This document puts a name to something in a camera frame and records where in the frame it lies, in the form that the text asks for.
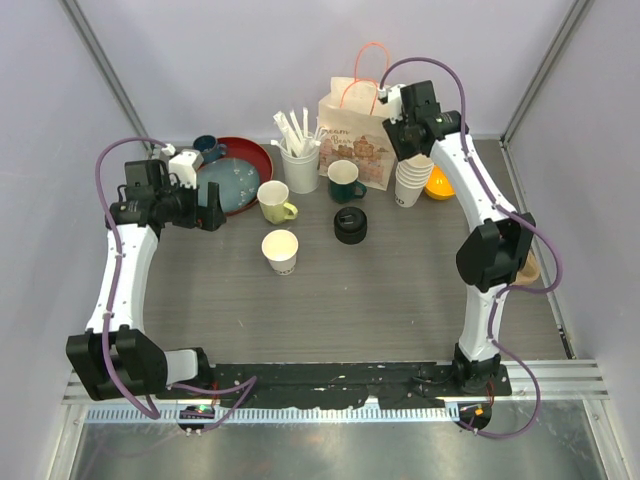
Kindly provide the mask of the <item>stack of black cup lids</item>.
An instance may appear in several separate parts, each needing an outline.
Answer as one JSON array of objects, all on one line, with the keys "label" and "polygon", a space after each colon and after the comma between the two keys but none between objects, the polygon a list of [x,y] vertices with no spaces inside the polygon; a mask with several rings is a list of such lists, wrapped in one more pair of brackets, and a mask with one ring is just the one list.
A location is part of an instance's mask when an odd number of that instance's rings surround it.
[{"label": "stack of black cup lids", "polygon": [[333,225],[335,237],[341,243],[355,245],[366,238],[368,219],[360,208],[348,206],[336,213]]}]

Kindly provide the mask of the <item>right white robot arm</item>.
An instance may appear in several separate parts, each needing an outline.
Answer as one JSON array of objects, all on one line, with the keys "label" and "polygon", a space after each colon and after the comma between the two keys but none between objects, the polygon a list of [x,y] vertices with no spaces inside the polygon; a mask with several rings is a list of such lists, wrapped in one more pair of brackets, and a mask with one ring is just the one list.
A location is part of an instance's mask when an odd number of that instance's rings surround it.
[{"label": "right white robot arm", "polygon": [[468,223],[469,235],[455,258],[467,298],[451,380],[457,391],[472,395],[499,375],[496,342],[504,301],[526,263],[535,220],[518,213],[501,194],[461,114],[441,110],[432,82],[381,88],[378,99],[388,108],[383,128],[398,161],[418,154],[430,158],[451,183]]}]

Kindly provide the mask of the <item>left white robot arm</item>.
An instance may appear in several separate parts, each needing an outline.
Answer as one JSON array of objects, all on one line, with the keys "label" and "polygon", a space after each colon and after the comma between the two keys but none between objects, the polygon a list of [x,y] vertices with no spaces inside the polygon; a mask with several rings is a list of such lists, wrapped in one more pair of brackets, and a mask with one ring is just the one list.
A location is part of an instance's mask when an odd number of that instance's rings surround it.
[{"label": "left white robot arm", "polygon": [[97,304],[85,332],[66,344],[66,355],[93,400],[121,397],[119,384],[135,396],[160,394],[175,383],[193,399],[212,389],[214,377],[202,348],[164,351],[143,327],[148,273],[165,225],[215,231],[226,221],[218,184],[197,181],[202,163],[200,154],[185,150],[167,162],[125,165],[126,182],[109,207],[108,257]]}]

